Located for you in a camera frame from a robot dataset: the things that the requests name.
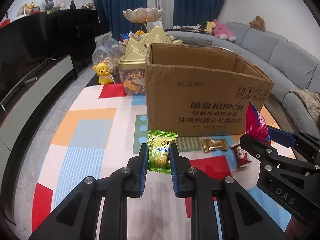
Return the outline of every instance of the red snack bag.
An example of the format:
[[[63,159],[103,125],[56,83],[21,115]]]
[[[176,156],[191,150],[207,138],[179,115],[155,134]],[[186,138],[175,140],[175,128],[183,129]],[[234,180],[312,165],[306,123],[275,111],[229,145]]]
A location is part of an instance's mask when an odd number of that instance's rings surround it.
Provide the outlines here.
[[[271,145],[268,126],[263,116],[258,113],[253,104],[249,102],[245,118],[246,134]]]
[[[239,142],[230,145],[230,148],[233,150],[236,156],[238,167],[243,167],[251,162],[248,160],[248,152],[241,148]]]

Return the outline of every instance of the gray cabinet drawer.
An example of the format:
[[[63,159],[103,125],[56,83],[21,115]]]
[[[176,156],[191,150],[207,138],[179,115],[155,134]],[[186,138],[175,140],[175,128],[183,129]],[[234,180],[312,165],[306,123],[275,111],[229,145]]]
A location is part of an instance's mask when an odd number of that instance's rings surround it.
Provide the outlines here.
[[[44,95],[36,82],[9,112],[0,127],[0,139],[10,150],[23,126],[43,99]]]
[[[4,173],[5,166],[9,158],[11,151],[4,145],[3,141],[0,140],[0,183]]]
[[[70,56],[57,63],[52,69],[44,74],[38,81],[42,93],[46,96],[50,90],[73,69]]]

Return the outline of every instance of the brown teddy bear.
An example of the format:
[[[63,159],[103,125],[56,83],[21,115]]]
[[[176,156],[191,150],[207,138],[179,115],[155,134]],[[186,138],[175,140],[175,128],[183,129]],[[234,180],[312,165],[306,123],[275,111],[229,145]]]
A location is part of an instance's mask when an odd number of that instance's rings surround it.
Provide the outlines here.
[[[256,19],[252,22],[249,22],[249,24],[252,29],[266,32],[266,28],[264,27],[264,19],[260,16],[257,16]]]

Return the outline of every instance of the orange square on mat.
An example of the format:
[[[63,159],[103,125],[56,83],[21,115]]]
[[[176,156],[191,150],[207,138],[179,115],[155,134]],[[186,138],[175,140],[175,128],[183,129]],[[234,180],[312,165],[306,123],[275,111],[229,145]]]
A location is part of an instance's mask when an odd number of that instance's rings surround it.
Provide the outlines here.
[[[69,146],[70,140],[80,120],[112,119],[113,121],[116,110],[116,108],[69,110],[58,127],[51,144]]]

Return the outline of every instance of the gold candy wrapper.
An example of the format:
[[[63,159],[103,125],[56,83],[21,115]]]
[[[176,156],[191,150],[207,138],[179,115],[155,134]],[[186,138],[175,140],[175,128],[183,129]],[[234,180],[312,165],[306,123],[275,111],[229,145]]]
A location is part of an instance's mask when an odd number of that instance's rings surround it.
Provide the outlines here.
[[[226,139],[202,139],[201,140],[202,149],[204,153],[216,150],[227,151],[228,145]]]

